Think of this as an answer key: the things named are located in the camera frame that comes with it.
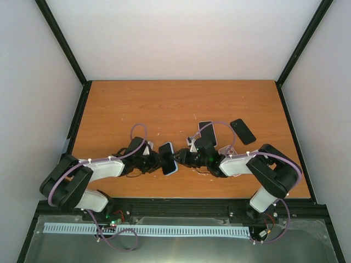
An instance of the smartphone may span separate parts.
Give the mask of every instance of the smartphone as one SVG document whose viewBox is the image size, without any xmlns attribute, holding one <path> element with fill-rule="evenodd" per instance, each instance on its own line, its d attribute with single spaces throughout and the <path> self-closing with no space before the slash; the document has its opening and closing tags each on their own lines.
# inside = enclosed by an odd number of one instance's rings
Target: smartphone
<svg viewBox="0 0 351 263">
<path fill-rule="evenodd" d="M 167 142 L 158 148 L 162 162 L 162 172 L 164 175 L 171 175 L 178 171 L 177 163 L 171 159 L 171 155 L 174 154 L 173 146 L 171 142 Z"/>
<path fill-rule="evenodd" d="M 199 122 L 199 130 L 205 126 L 206 124 L 209 124 L 211 122 Z M 214 147 L 217 146 L 217 138 L 216 138 L 216 134 L 214 133 L 214 127 L 213 124 L 207 126 L 205 129 L 203 129 L 202 131 L 200 131 L 200 135 L 201 137 L 207 137 L 211 143 L 213 144 Z"/>
<path fill-rule="evenodd" d="M 230 123 L 230 126 L 233 128 L 244 145 L 248 145 L 256 141 L 256 137 L 252 134 L 242 119 L 236 119 L 235 121 L 232 121 Z"/>
</svg>

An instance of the orange wooden board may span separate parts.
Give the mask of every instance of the orange wooden board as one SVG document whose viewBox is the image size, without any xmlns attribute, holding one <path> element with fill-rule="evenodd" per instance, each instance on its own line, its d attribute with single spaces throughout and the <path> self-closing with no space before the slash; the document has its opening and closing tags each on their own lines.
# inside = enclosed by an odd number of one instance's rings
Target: orange wooden board
<svg viewBox="0 0 351 263">
<path fill-rule="evenodd" d="M 242 118 L 256 136 L 247 146 L 237 139 L 238 153 L 272 144 L 295 162 L 297 152 L 274 81 L 94 81 L 73 148 L 76 158 L 102 158 L 127 147 L 131 127 L 145 123 L 154 149 L 171 141 L 174 150 L 187 147 L 199 121 Z M 233 134 L 215 125 L 217 149 L 229 145 Z M 135 129 L 134 136 L 143 136 Z M 89 184 L 112 197 L 250 198 L 260 187 L 253 175 L 215 178 L 179 165 L 164 176 L 159 169 L 136 178 L 105 178 Z M 309 198 L 305 179 L 291 198 Z"/>
</svg>

